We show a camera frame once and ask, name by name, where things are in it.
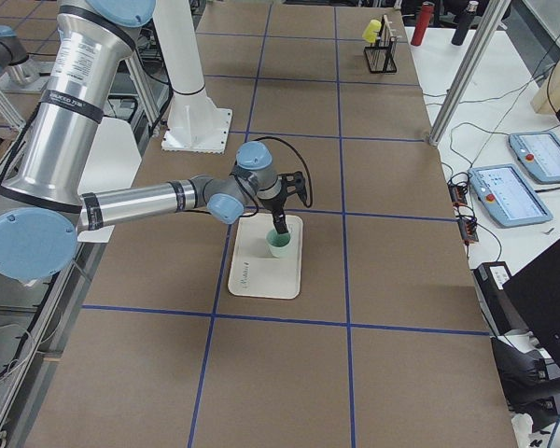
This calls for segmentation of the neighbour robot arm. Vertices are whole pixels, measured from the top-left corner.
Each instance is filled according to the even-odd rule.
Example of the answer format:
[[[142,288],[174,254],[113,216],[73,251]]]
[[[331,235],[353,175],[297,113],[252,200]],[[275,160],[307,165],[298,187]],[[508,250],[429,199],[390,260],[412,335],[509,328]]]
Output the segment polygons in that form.
[[[37,61],[12,28],[0,25],[0,89],[8,93],[40,93],[53,63]]]

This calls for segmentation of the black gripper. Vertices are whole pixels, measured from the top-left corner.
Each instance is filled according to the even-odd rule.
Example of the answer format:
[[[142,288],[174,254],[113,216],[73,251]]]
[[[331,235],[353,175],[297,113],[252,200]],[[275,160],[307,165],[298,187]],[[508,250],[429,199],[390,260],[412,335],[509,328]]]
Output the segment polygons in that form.
[[[272,213],[273,225],[278,235],[288,234],[286,215],[285,215],[285,202],[287,193],[280,189],[277,192],[271,190],[261,191],[259,193],[259,200],[263,207]]]

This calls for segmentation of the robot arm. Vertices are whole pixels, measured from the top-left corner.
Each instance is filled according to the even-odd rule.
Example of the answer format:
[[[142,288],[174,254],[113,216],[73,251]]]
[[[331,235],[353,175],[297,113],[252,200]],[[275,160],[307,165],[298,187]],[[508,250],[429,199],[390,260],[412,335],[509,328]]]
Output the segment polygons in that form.
[[[62,1],[61,43],[31,127],[0,175],[0,274],[27,282],[58,273],[80,234],[115,224],[205,208],[232,224],[249,204],[270,211],[287,232],[287,183],[262,143],[246,143],[228,176],[198,175],[135,188],[136,145],[128,133],[107,142],[104,108],[119,65],[135,57],[153,24],[171,85],[167,150],[220,153],[231,112],[208,97],[186,1]]]

